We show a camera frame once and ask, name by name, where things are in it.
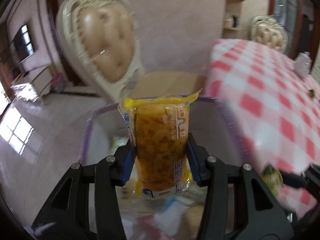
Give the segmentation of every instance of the tablecloth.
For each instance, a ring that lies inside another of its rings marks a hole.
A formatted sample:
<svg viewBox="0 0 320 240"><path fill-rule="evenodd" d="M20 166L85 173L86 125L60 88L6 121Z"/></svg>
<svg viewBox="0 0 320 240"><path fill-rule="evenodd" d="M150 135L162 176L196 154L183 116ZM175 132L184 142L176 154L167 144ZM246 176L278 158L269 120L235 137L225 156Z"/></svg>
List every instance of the tablecloth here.
<svg viewBox="0 0 320 240"><path fill-rule="evenodd" d="M320 86L311 76L301 80L293 63L253 41L220 39L212 49L205 94L225 103L257 172L268 163L298 174L320 164ZM298 217L316 204L306 190L288 186L278 201Z"/></svg>

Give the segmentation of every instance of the purple bin rim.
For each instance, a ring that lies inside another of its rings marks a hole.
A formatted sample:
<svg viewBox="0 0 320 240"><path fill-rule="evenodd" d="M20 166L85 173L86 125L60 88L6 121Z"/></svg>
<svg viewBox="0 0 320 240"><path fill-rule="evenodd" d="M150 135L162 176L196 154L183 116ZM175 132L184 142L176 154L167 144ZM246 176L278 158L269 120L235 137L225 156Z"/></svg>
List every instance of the purple bin rim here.
<svg viewBox="0 0 320 240"><path fill-rule="evenodd" d="M237 145L237 148L239 150L241 159L244 163L251 163L252 159L250 157L250 154L245 147L242 136L239 133L238 127L236 125L236 122L231 115L230 111L227 109L225 104L218 98L210 98L210 97L205 97L205 96L199 96L198 99L199 101L205 101L205 102L210 102L215 104L215 106L218 109L218 112L220 116L224 119L226 122L226 125L229 129L229 132L231 133L234 142ZM85 127L85 132L84 132L84 140L83 140L83 145L80 149L79 153L79 163L84 163L87 157L87 151L89 147L89 141L90 141L90 135L92 132L92 125L94 120L100 115L104 114L105 112L111 111L111 110L116 110L118 108L119 103L113 103L113 104L108 104L92 113L92 116L87 120L87 125Z"/></svg>

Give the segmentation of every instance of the glossy floor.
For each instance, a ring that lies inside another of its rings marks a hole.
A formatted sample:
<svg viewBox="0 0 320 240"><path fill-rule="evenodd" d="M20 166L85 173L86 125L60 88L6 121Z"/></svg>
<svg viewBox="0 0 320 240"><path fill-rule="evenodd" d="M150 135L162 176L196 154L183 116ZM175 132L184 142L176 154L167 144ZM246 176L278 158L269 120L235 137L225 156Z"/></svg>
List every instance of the glossy floor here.
<svg viewBox="0 0 320 240"><path fill-rule="evenodd" d="M87 119L100 98L49 94L41 106L14 101L0 124L1 194L31 225L65 171L80 158Z"/></svg>

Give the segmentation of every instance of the packaged bread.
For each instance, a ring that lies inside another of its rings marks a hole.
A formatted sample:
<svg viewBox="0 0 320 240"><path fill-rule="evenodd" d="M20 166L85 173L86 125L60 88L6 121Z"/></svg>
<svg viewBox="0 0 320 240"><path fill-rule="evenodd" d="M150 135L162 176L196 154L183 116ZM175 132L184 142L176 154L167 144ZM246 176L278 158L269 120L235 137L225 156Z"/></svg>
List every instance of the packaged bread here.
<svg viewBox="0 0 320 240"><path fill-rule="evenodd" d="M188 186L189 104L197 97L198 93L188 97L126 98L119 105L137 151L136 193L159 198Z"/></svg>

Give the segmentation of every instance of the tufted chair backrest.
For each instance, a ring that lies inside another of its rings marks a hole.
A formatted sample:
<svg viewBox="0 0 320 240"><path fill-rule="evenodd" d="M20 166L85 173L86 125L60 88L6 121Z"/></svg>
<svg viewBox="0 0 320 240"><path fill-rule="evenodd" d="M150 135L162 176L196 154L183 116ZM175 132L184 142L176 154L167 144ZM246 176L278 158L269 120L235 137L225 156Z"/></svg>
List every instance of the tufted chair backrest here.
<svg viewBox="0 0 320 240"><path fill-rule="evenodd" d="M72 68L108 101L119 101L145 74L127 0L65 0L56 25Z"/></svg>
<svg viewBox="0 0 320 240"><path fill-rule="evenodd" d="M258 16L252 22L251 40L284 52L288 36L284 28L272 16Z"/></svg>

